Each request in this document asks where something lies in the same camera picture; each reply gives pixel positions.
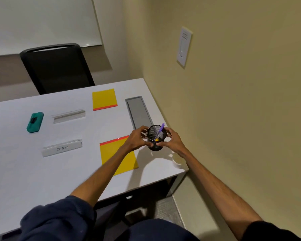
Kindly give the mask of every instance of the yellow paper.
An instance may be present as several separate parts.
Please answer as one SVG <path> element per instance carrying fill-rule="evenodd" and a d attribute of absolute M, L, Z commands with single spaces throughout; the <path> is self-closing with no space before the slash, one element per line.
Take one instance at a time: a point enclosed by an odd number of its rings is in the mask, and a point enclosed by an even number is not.
<path fill-rule="evenodd" d="M 114 139 L 108 142 L 100 143 L 100 154 L 101 154 L 101 162 L 104 165 L 106 161 L 111 158 L 116 151 L 119 149 L 120 146 L 124 144 L 127 140 L 128 136 L 121 137 L 118 139 Z M 122 163 L 119 165 L 117 171 L 114 175 L 121 174 L 133 169 L 138 168 L 138 163 L 136 161 L 136 157 L 134 152 L 130 152 L 126 155 Z"/>
<path fill-rule="evenodd" d="M 92 108 L 94 111 L 116 106 L 117 100 L 114 89 L 92 93 Z"/>

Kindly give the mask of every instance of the black office chair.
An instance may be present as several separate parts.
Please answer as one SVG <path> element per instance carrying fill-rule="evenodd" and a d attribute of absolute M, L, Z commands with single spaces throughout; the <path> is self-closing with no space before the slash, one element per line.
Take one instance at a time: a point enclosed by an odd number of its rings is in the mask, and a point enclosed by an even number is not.
<path fill-rule="evenodd" d="M 78 44 L 27 49 L 20 57 L 41 95 L 95 85 Z"/>

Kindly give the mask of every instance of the white table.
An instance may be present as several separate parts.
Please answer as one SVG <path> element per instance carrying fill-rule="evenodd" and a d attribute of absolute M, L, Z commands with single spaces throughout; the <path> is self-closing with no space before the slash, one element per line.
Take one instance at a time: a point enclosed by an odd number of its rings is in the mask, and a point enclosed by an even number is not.
<path fill-rule="evenodd" d="M 112 88 L 118 106 L 93 111 L 91 93 Z M 131 133 L 125 99 L 140 95 L 153 123 L 161 125 L 164 119 L 143 78 L 0 102 L 0 234 L 19 228 L 33 207 L 66 197 L 98 169 L 99 143 Z M 86 117 L 53 124 L 52 115 L 78 109 Z M 39 111 L 44 113 L 40 131 L 30 134 L 30 116 Z M 45 146 L 80 138 L 82 148 L 41 155 Z M 167 148 L 136 150 L 139 168 L 114 176 L 99 200 L 176 175 L 180 180 L 185 170 L 173 166 L 170 154 Z"/>

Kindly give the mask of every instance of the hand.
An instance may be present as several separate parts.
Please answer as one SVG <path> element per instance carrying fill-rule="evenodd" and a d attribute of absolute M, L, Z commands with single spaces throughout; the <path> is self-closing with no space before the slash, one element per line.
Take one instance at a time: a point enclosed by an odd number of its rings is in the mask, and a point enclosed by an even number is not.
<path fill-rule="evenodd" d="M 169 142 L 162 141 L 162 142 L 156 143 L 156 145 L 166 146 L 166 147 L 170 148 L 172 151 L 179 154 L 181 157 L 183 157 L 182 155 L 185 153 L 185 151 L 187 151 L 187 148 L 183 144 L 183 142 L 182 142 L 181 138 L 179 137 L 178 133 L 176 133 L 171 128 L 165 128 L 165 129 L 167 131 L 167 137 L 170 137 L 172 139 Z"/>
<path fill-rule="evenodd" d="M 146 137 L 147 129 L 148 129 L 147 126 L 141 126 L 140 128 L 133 130 L 132 133 L 129 135 L 128 139 L 125 141 L 123 147 L 125 147 L 125 149 L 128 152 L 137 150 L 142 146 L 152 147 L 153 144 L 151 142 L 147 142 L 143 140 L 143 138 L 147 138 Z"/>

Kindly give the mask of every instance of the black mesh pen holder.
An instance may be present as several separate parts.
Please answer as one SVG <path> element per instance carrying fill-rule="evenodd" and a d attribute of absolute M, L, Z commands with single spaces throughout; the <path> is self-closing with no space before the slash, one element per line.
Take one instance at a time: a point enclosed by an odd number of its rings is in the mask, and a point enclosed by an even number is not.
<path fill-rule="evenodd" d="M 157 136 L 158 141 L 156 141 L 155 137 L 160 129 L 161 129 L 160 125 L 152 125 L 149 127 L 149 129 L 146 132 L 147 141 L 153 143 L 153 147 L 148 147 L 148 148 L 153 151 L 159 151 L 163 148 L 163 146 L 157 146 L 156 143 L 164 141 L 167 136 L 166 130 L 163 128 L 162 131 L 160 131 L 160 133 Z"/>

